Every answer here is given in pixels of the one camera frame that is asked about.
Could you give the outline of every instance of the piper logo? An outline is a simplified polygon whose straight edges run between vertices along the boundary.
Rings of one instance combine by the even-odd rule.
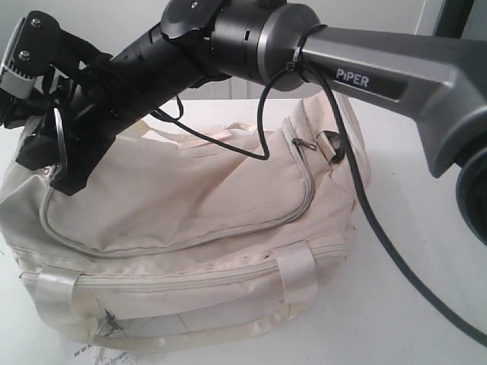
[[[364,87],[366,89],[368,89],[368,84],[371,81],[368,76],[358,74],[357,72],[346,71],[343,68],[339,68],[336,71],[336,80],[344,81],[347,84]]]

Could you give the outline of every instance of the canvas bag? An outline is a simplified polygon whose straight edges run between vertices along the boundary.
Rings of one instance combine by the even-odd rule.
[[[368,185],[358,121],[336,96]],[[0,225],[41,319],[81,343],[176,351],[261,335],[308,308],[355,238],[325,94],[267,132],[266,162],[150,130],[117,138],[72,197],[49,187],[52,168],[8,168]],[[207,132],[261,151],[252,125]]]

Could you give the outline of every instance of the front pocket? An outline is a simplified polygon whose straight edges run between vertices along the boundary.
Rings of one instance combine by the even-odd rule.
[[[72,197],[46,190],[41,224],[72,249],[117,258],[279,227],[298,219],[314,196],[296,137],[285,122],[268,138],[267,162],[225,150],[194,159],[164,143],[117,141],[85,190]]]

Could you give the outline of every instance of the white wall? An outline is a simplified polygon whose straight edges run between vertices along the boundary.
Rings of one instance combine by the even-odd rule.
[[[487,40],[487,1],[477,0],[463,32],[468,40]]]
[[[157,23],[169,0],[0,0],[0,52],[18,19],[31,10],[53,15],[67,31],[116,54]],[[311,6],[332,27],[431,34],[443,0],[295,0]],[[258,97],[261,88],[239,80],[188,90],[186,99]],[[305,89],[286,97],[302,97]]]

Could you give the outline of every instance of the zipper pull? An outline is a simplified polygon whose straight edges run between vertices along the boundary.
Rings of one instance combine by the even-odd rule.
[[[304,146],[306,148],[309,148],[310,150],[313,150],[313,151],[318,151],[318,147],[315,145],[315,144],[312,144],[310,142],[306,142],[304,141],[303,139],[301,138],[295,138],[292,140],[292,143],[298,147],[298,146]]]

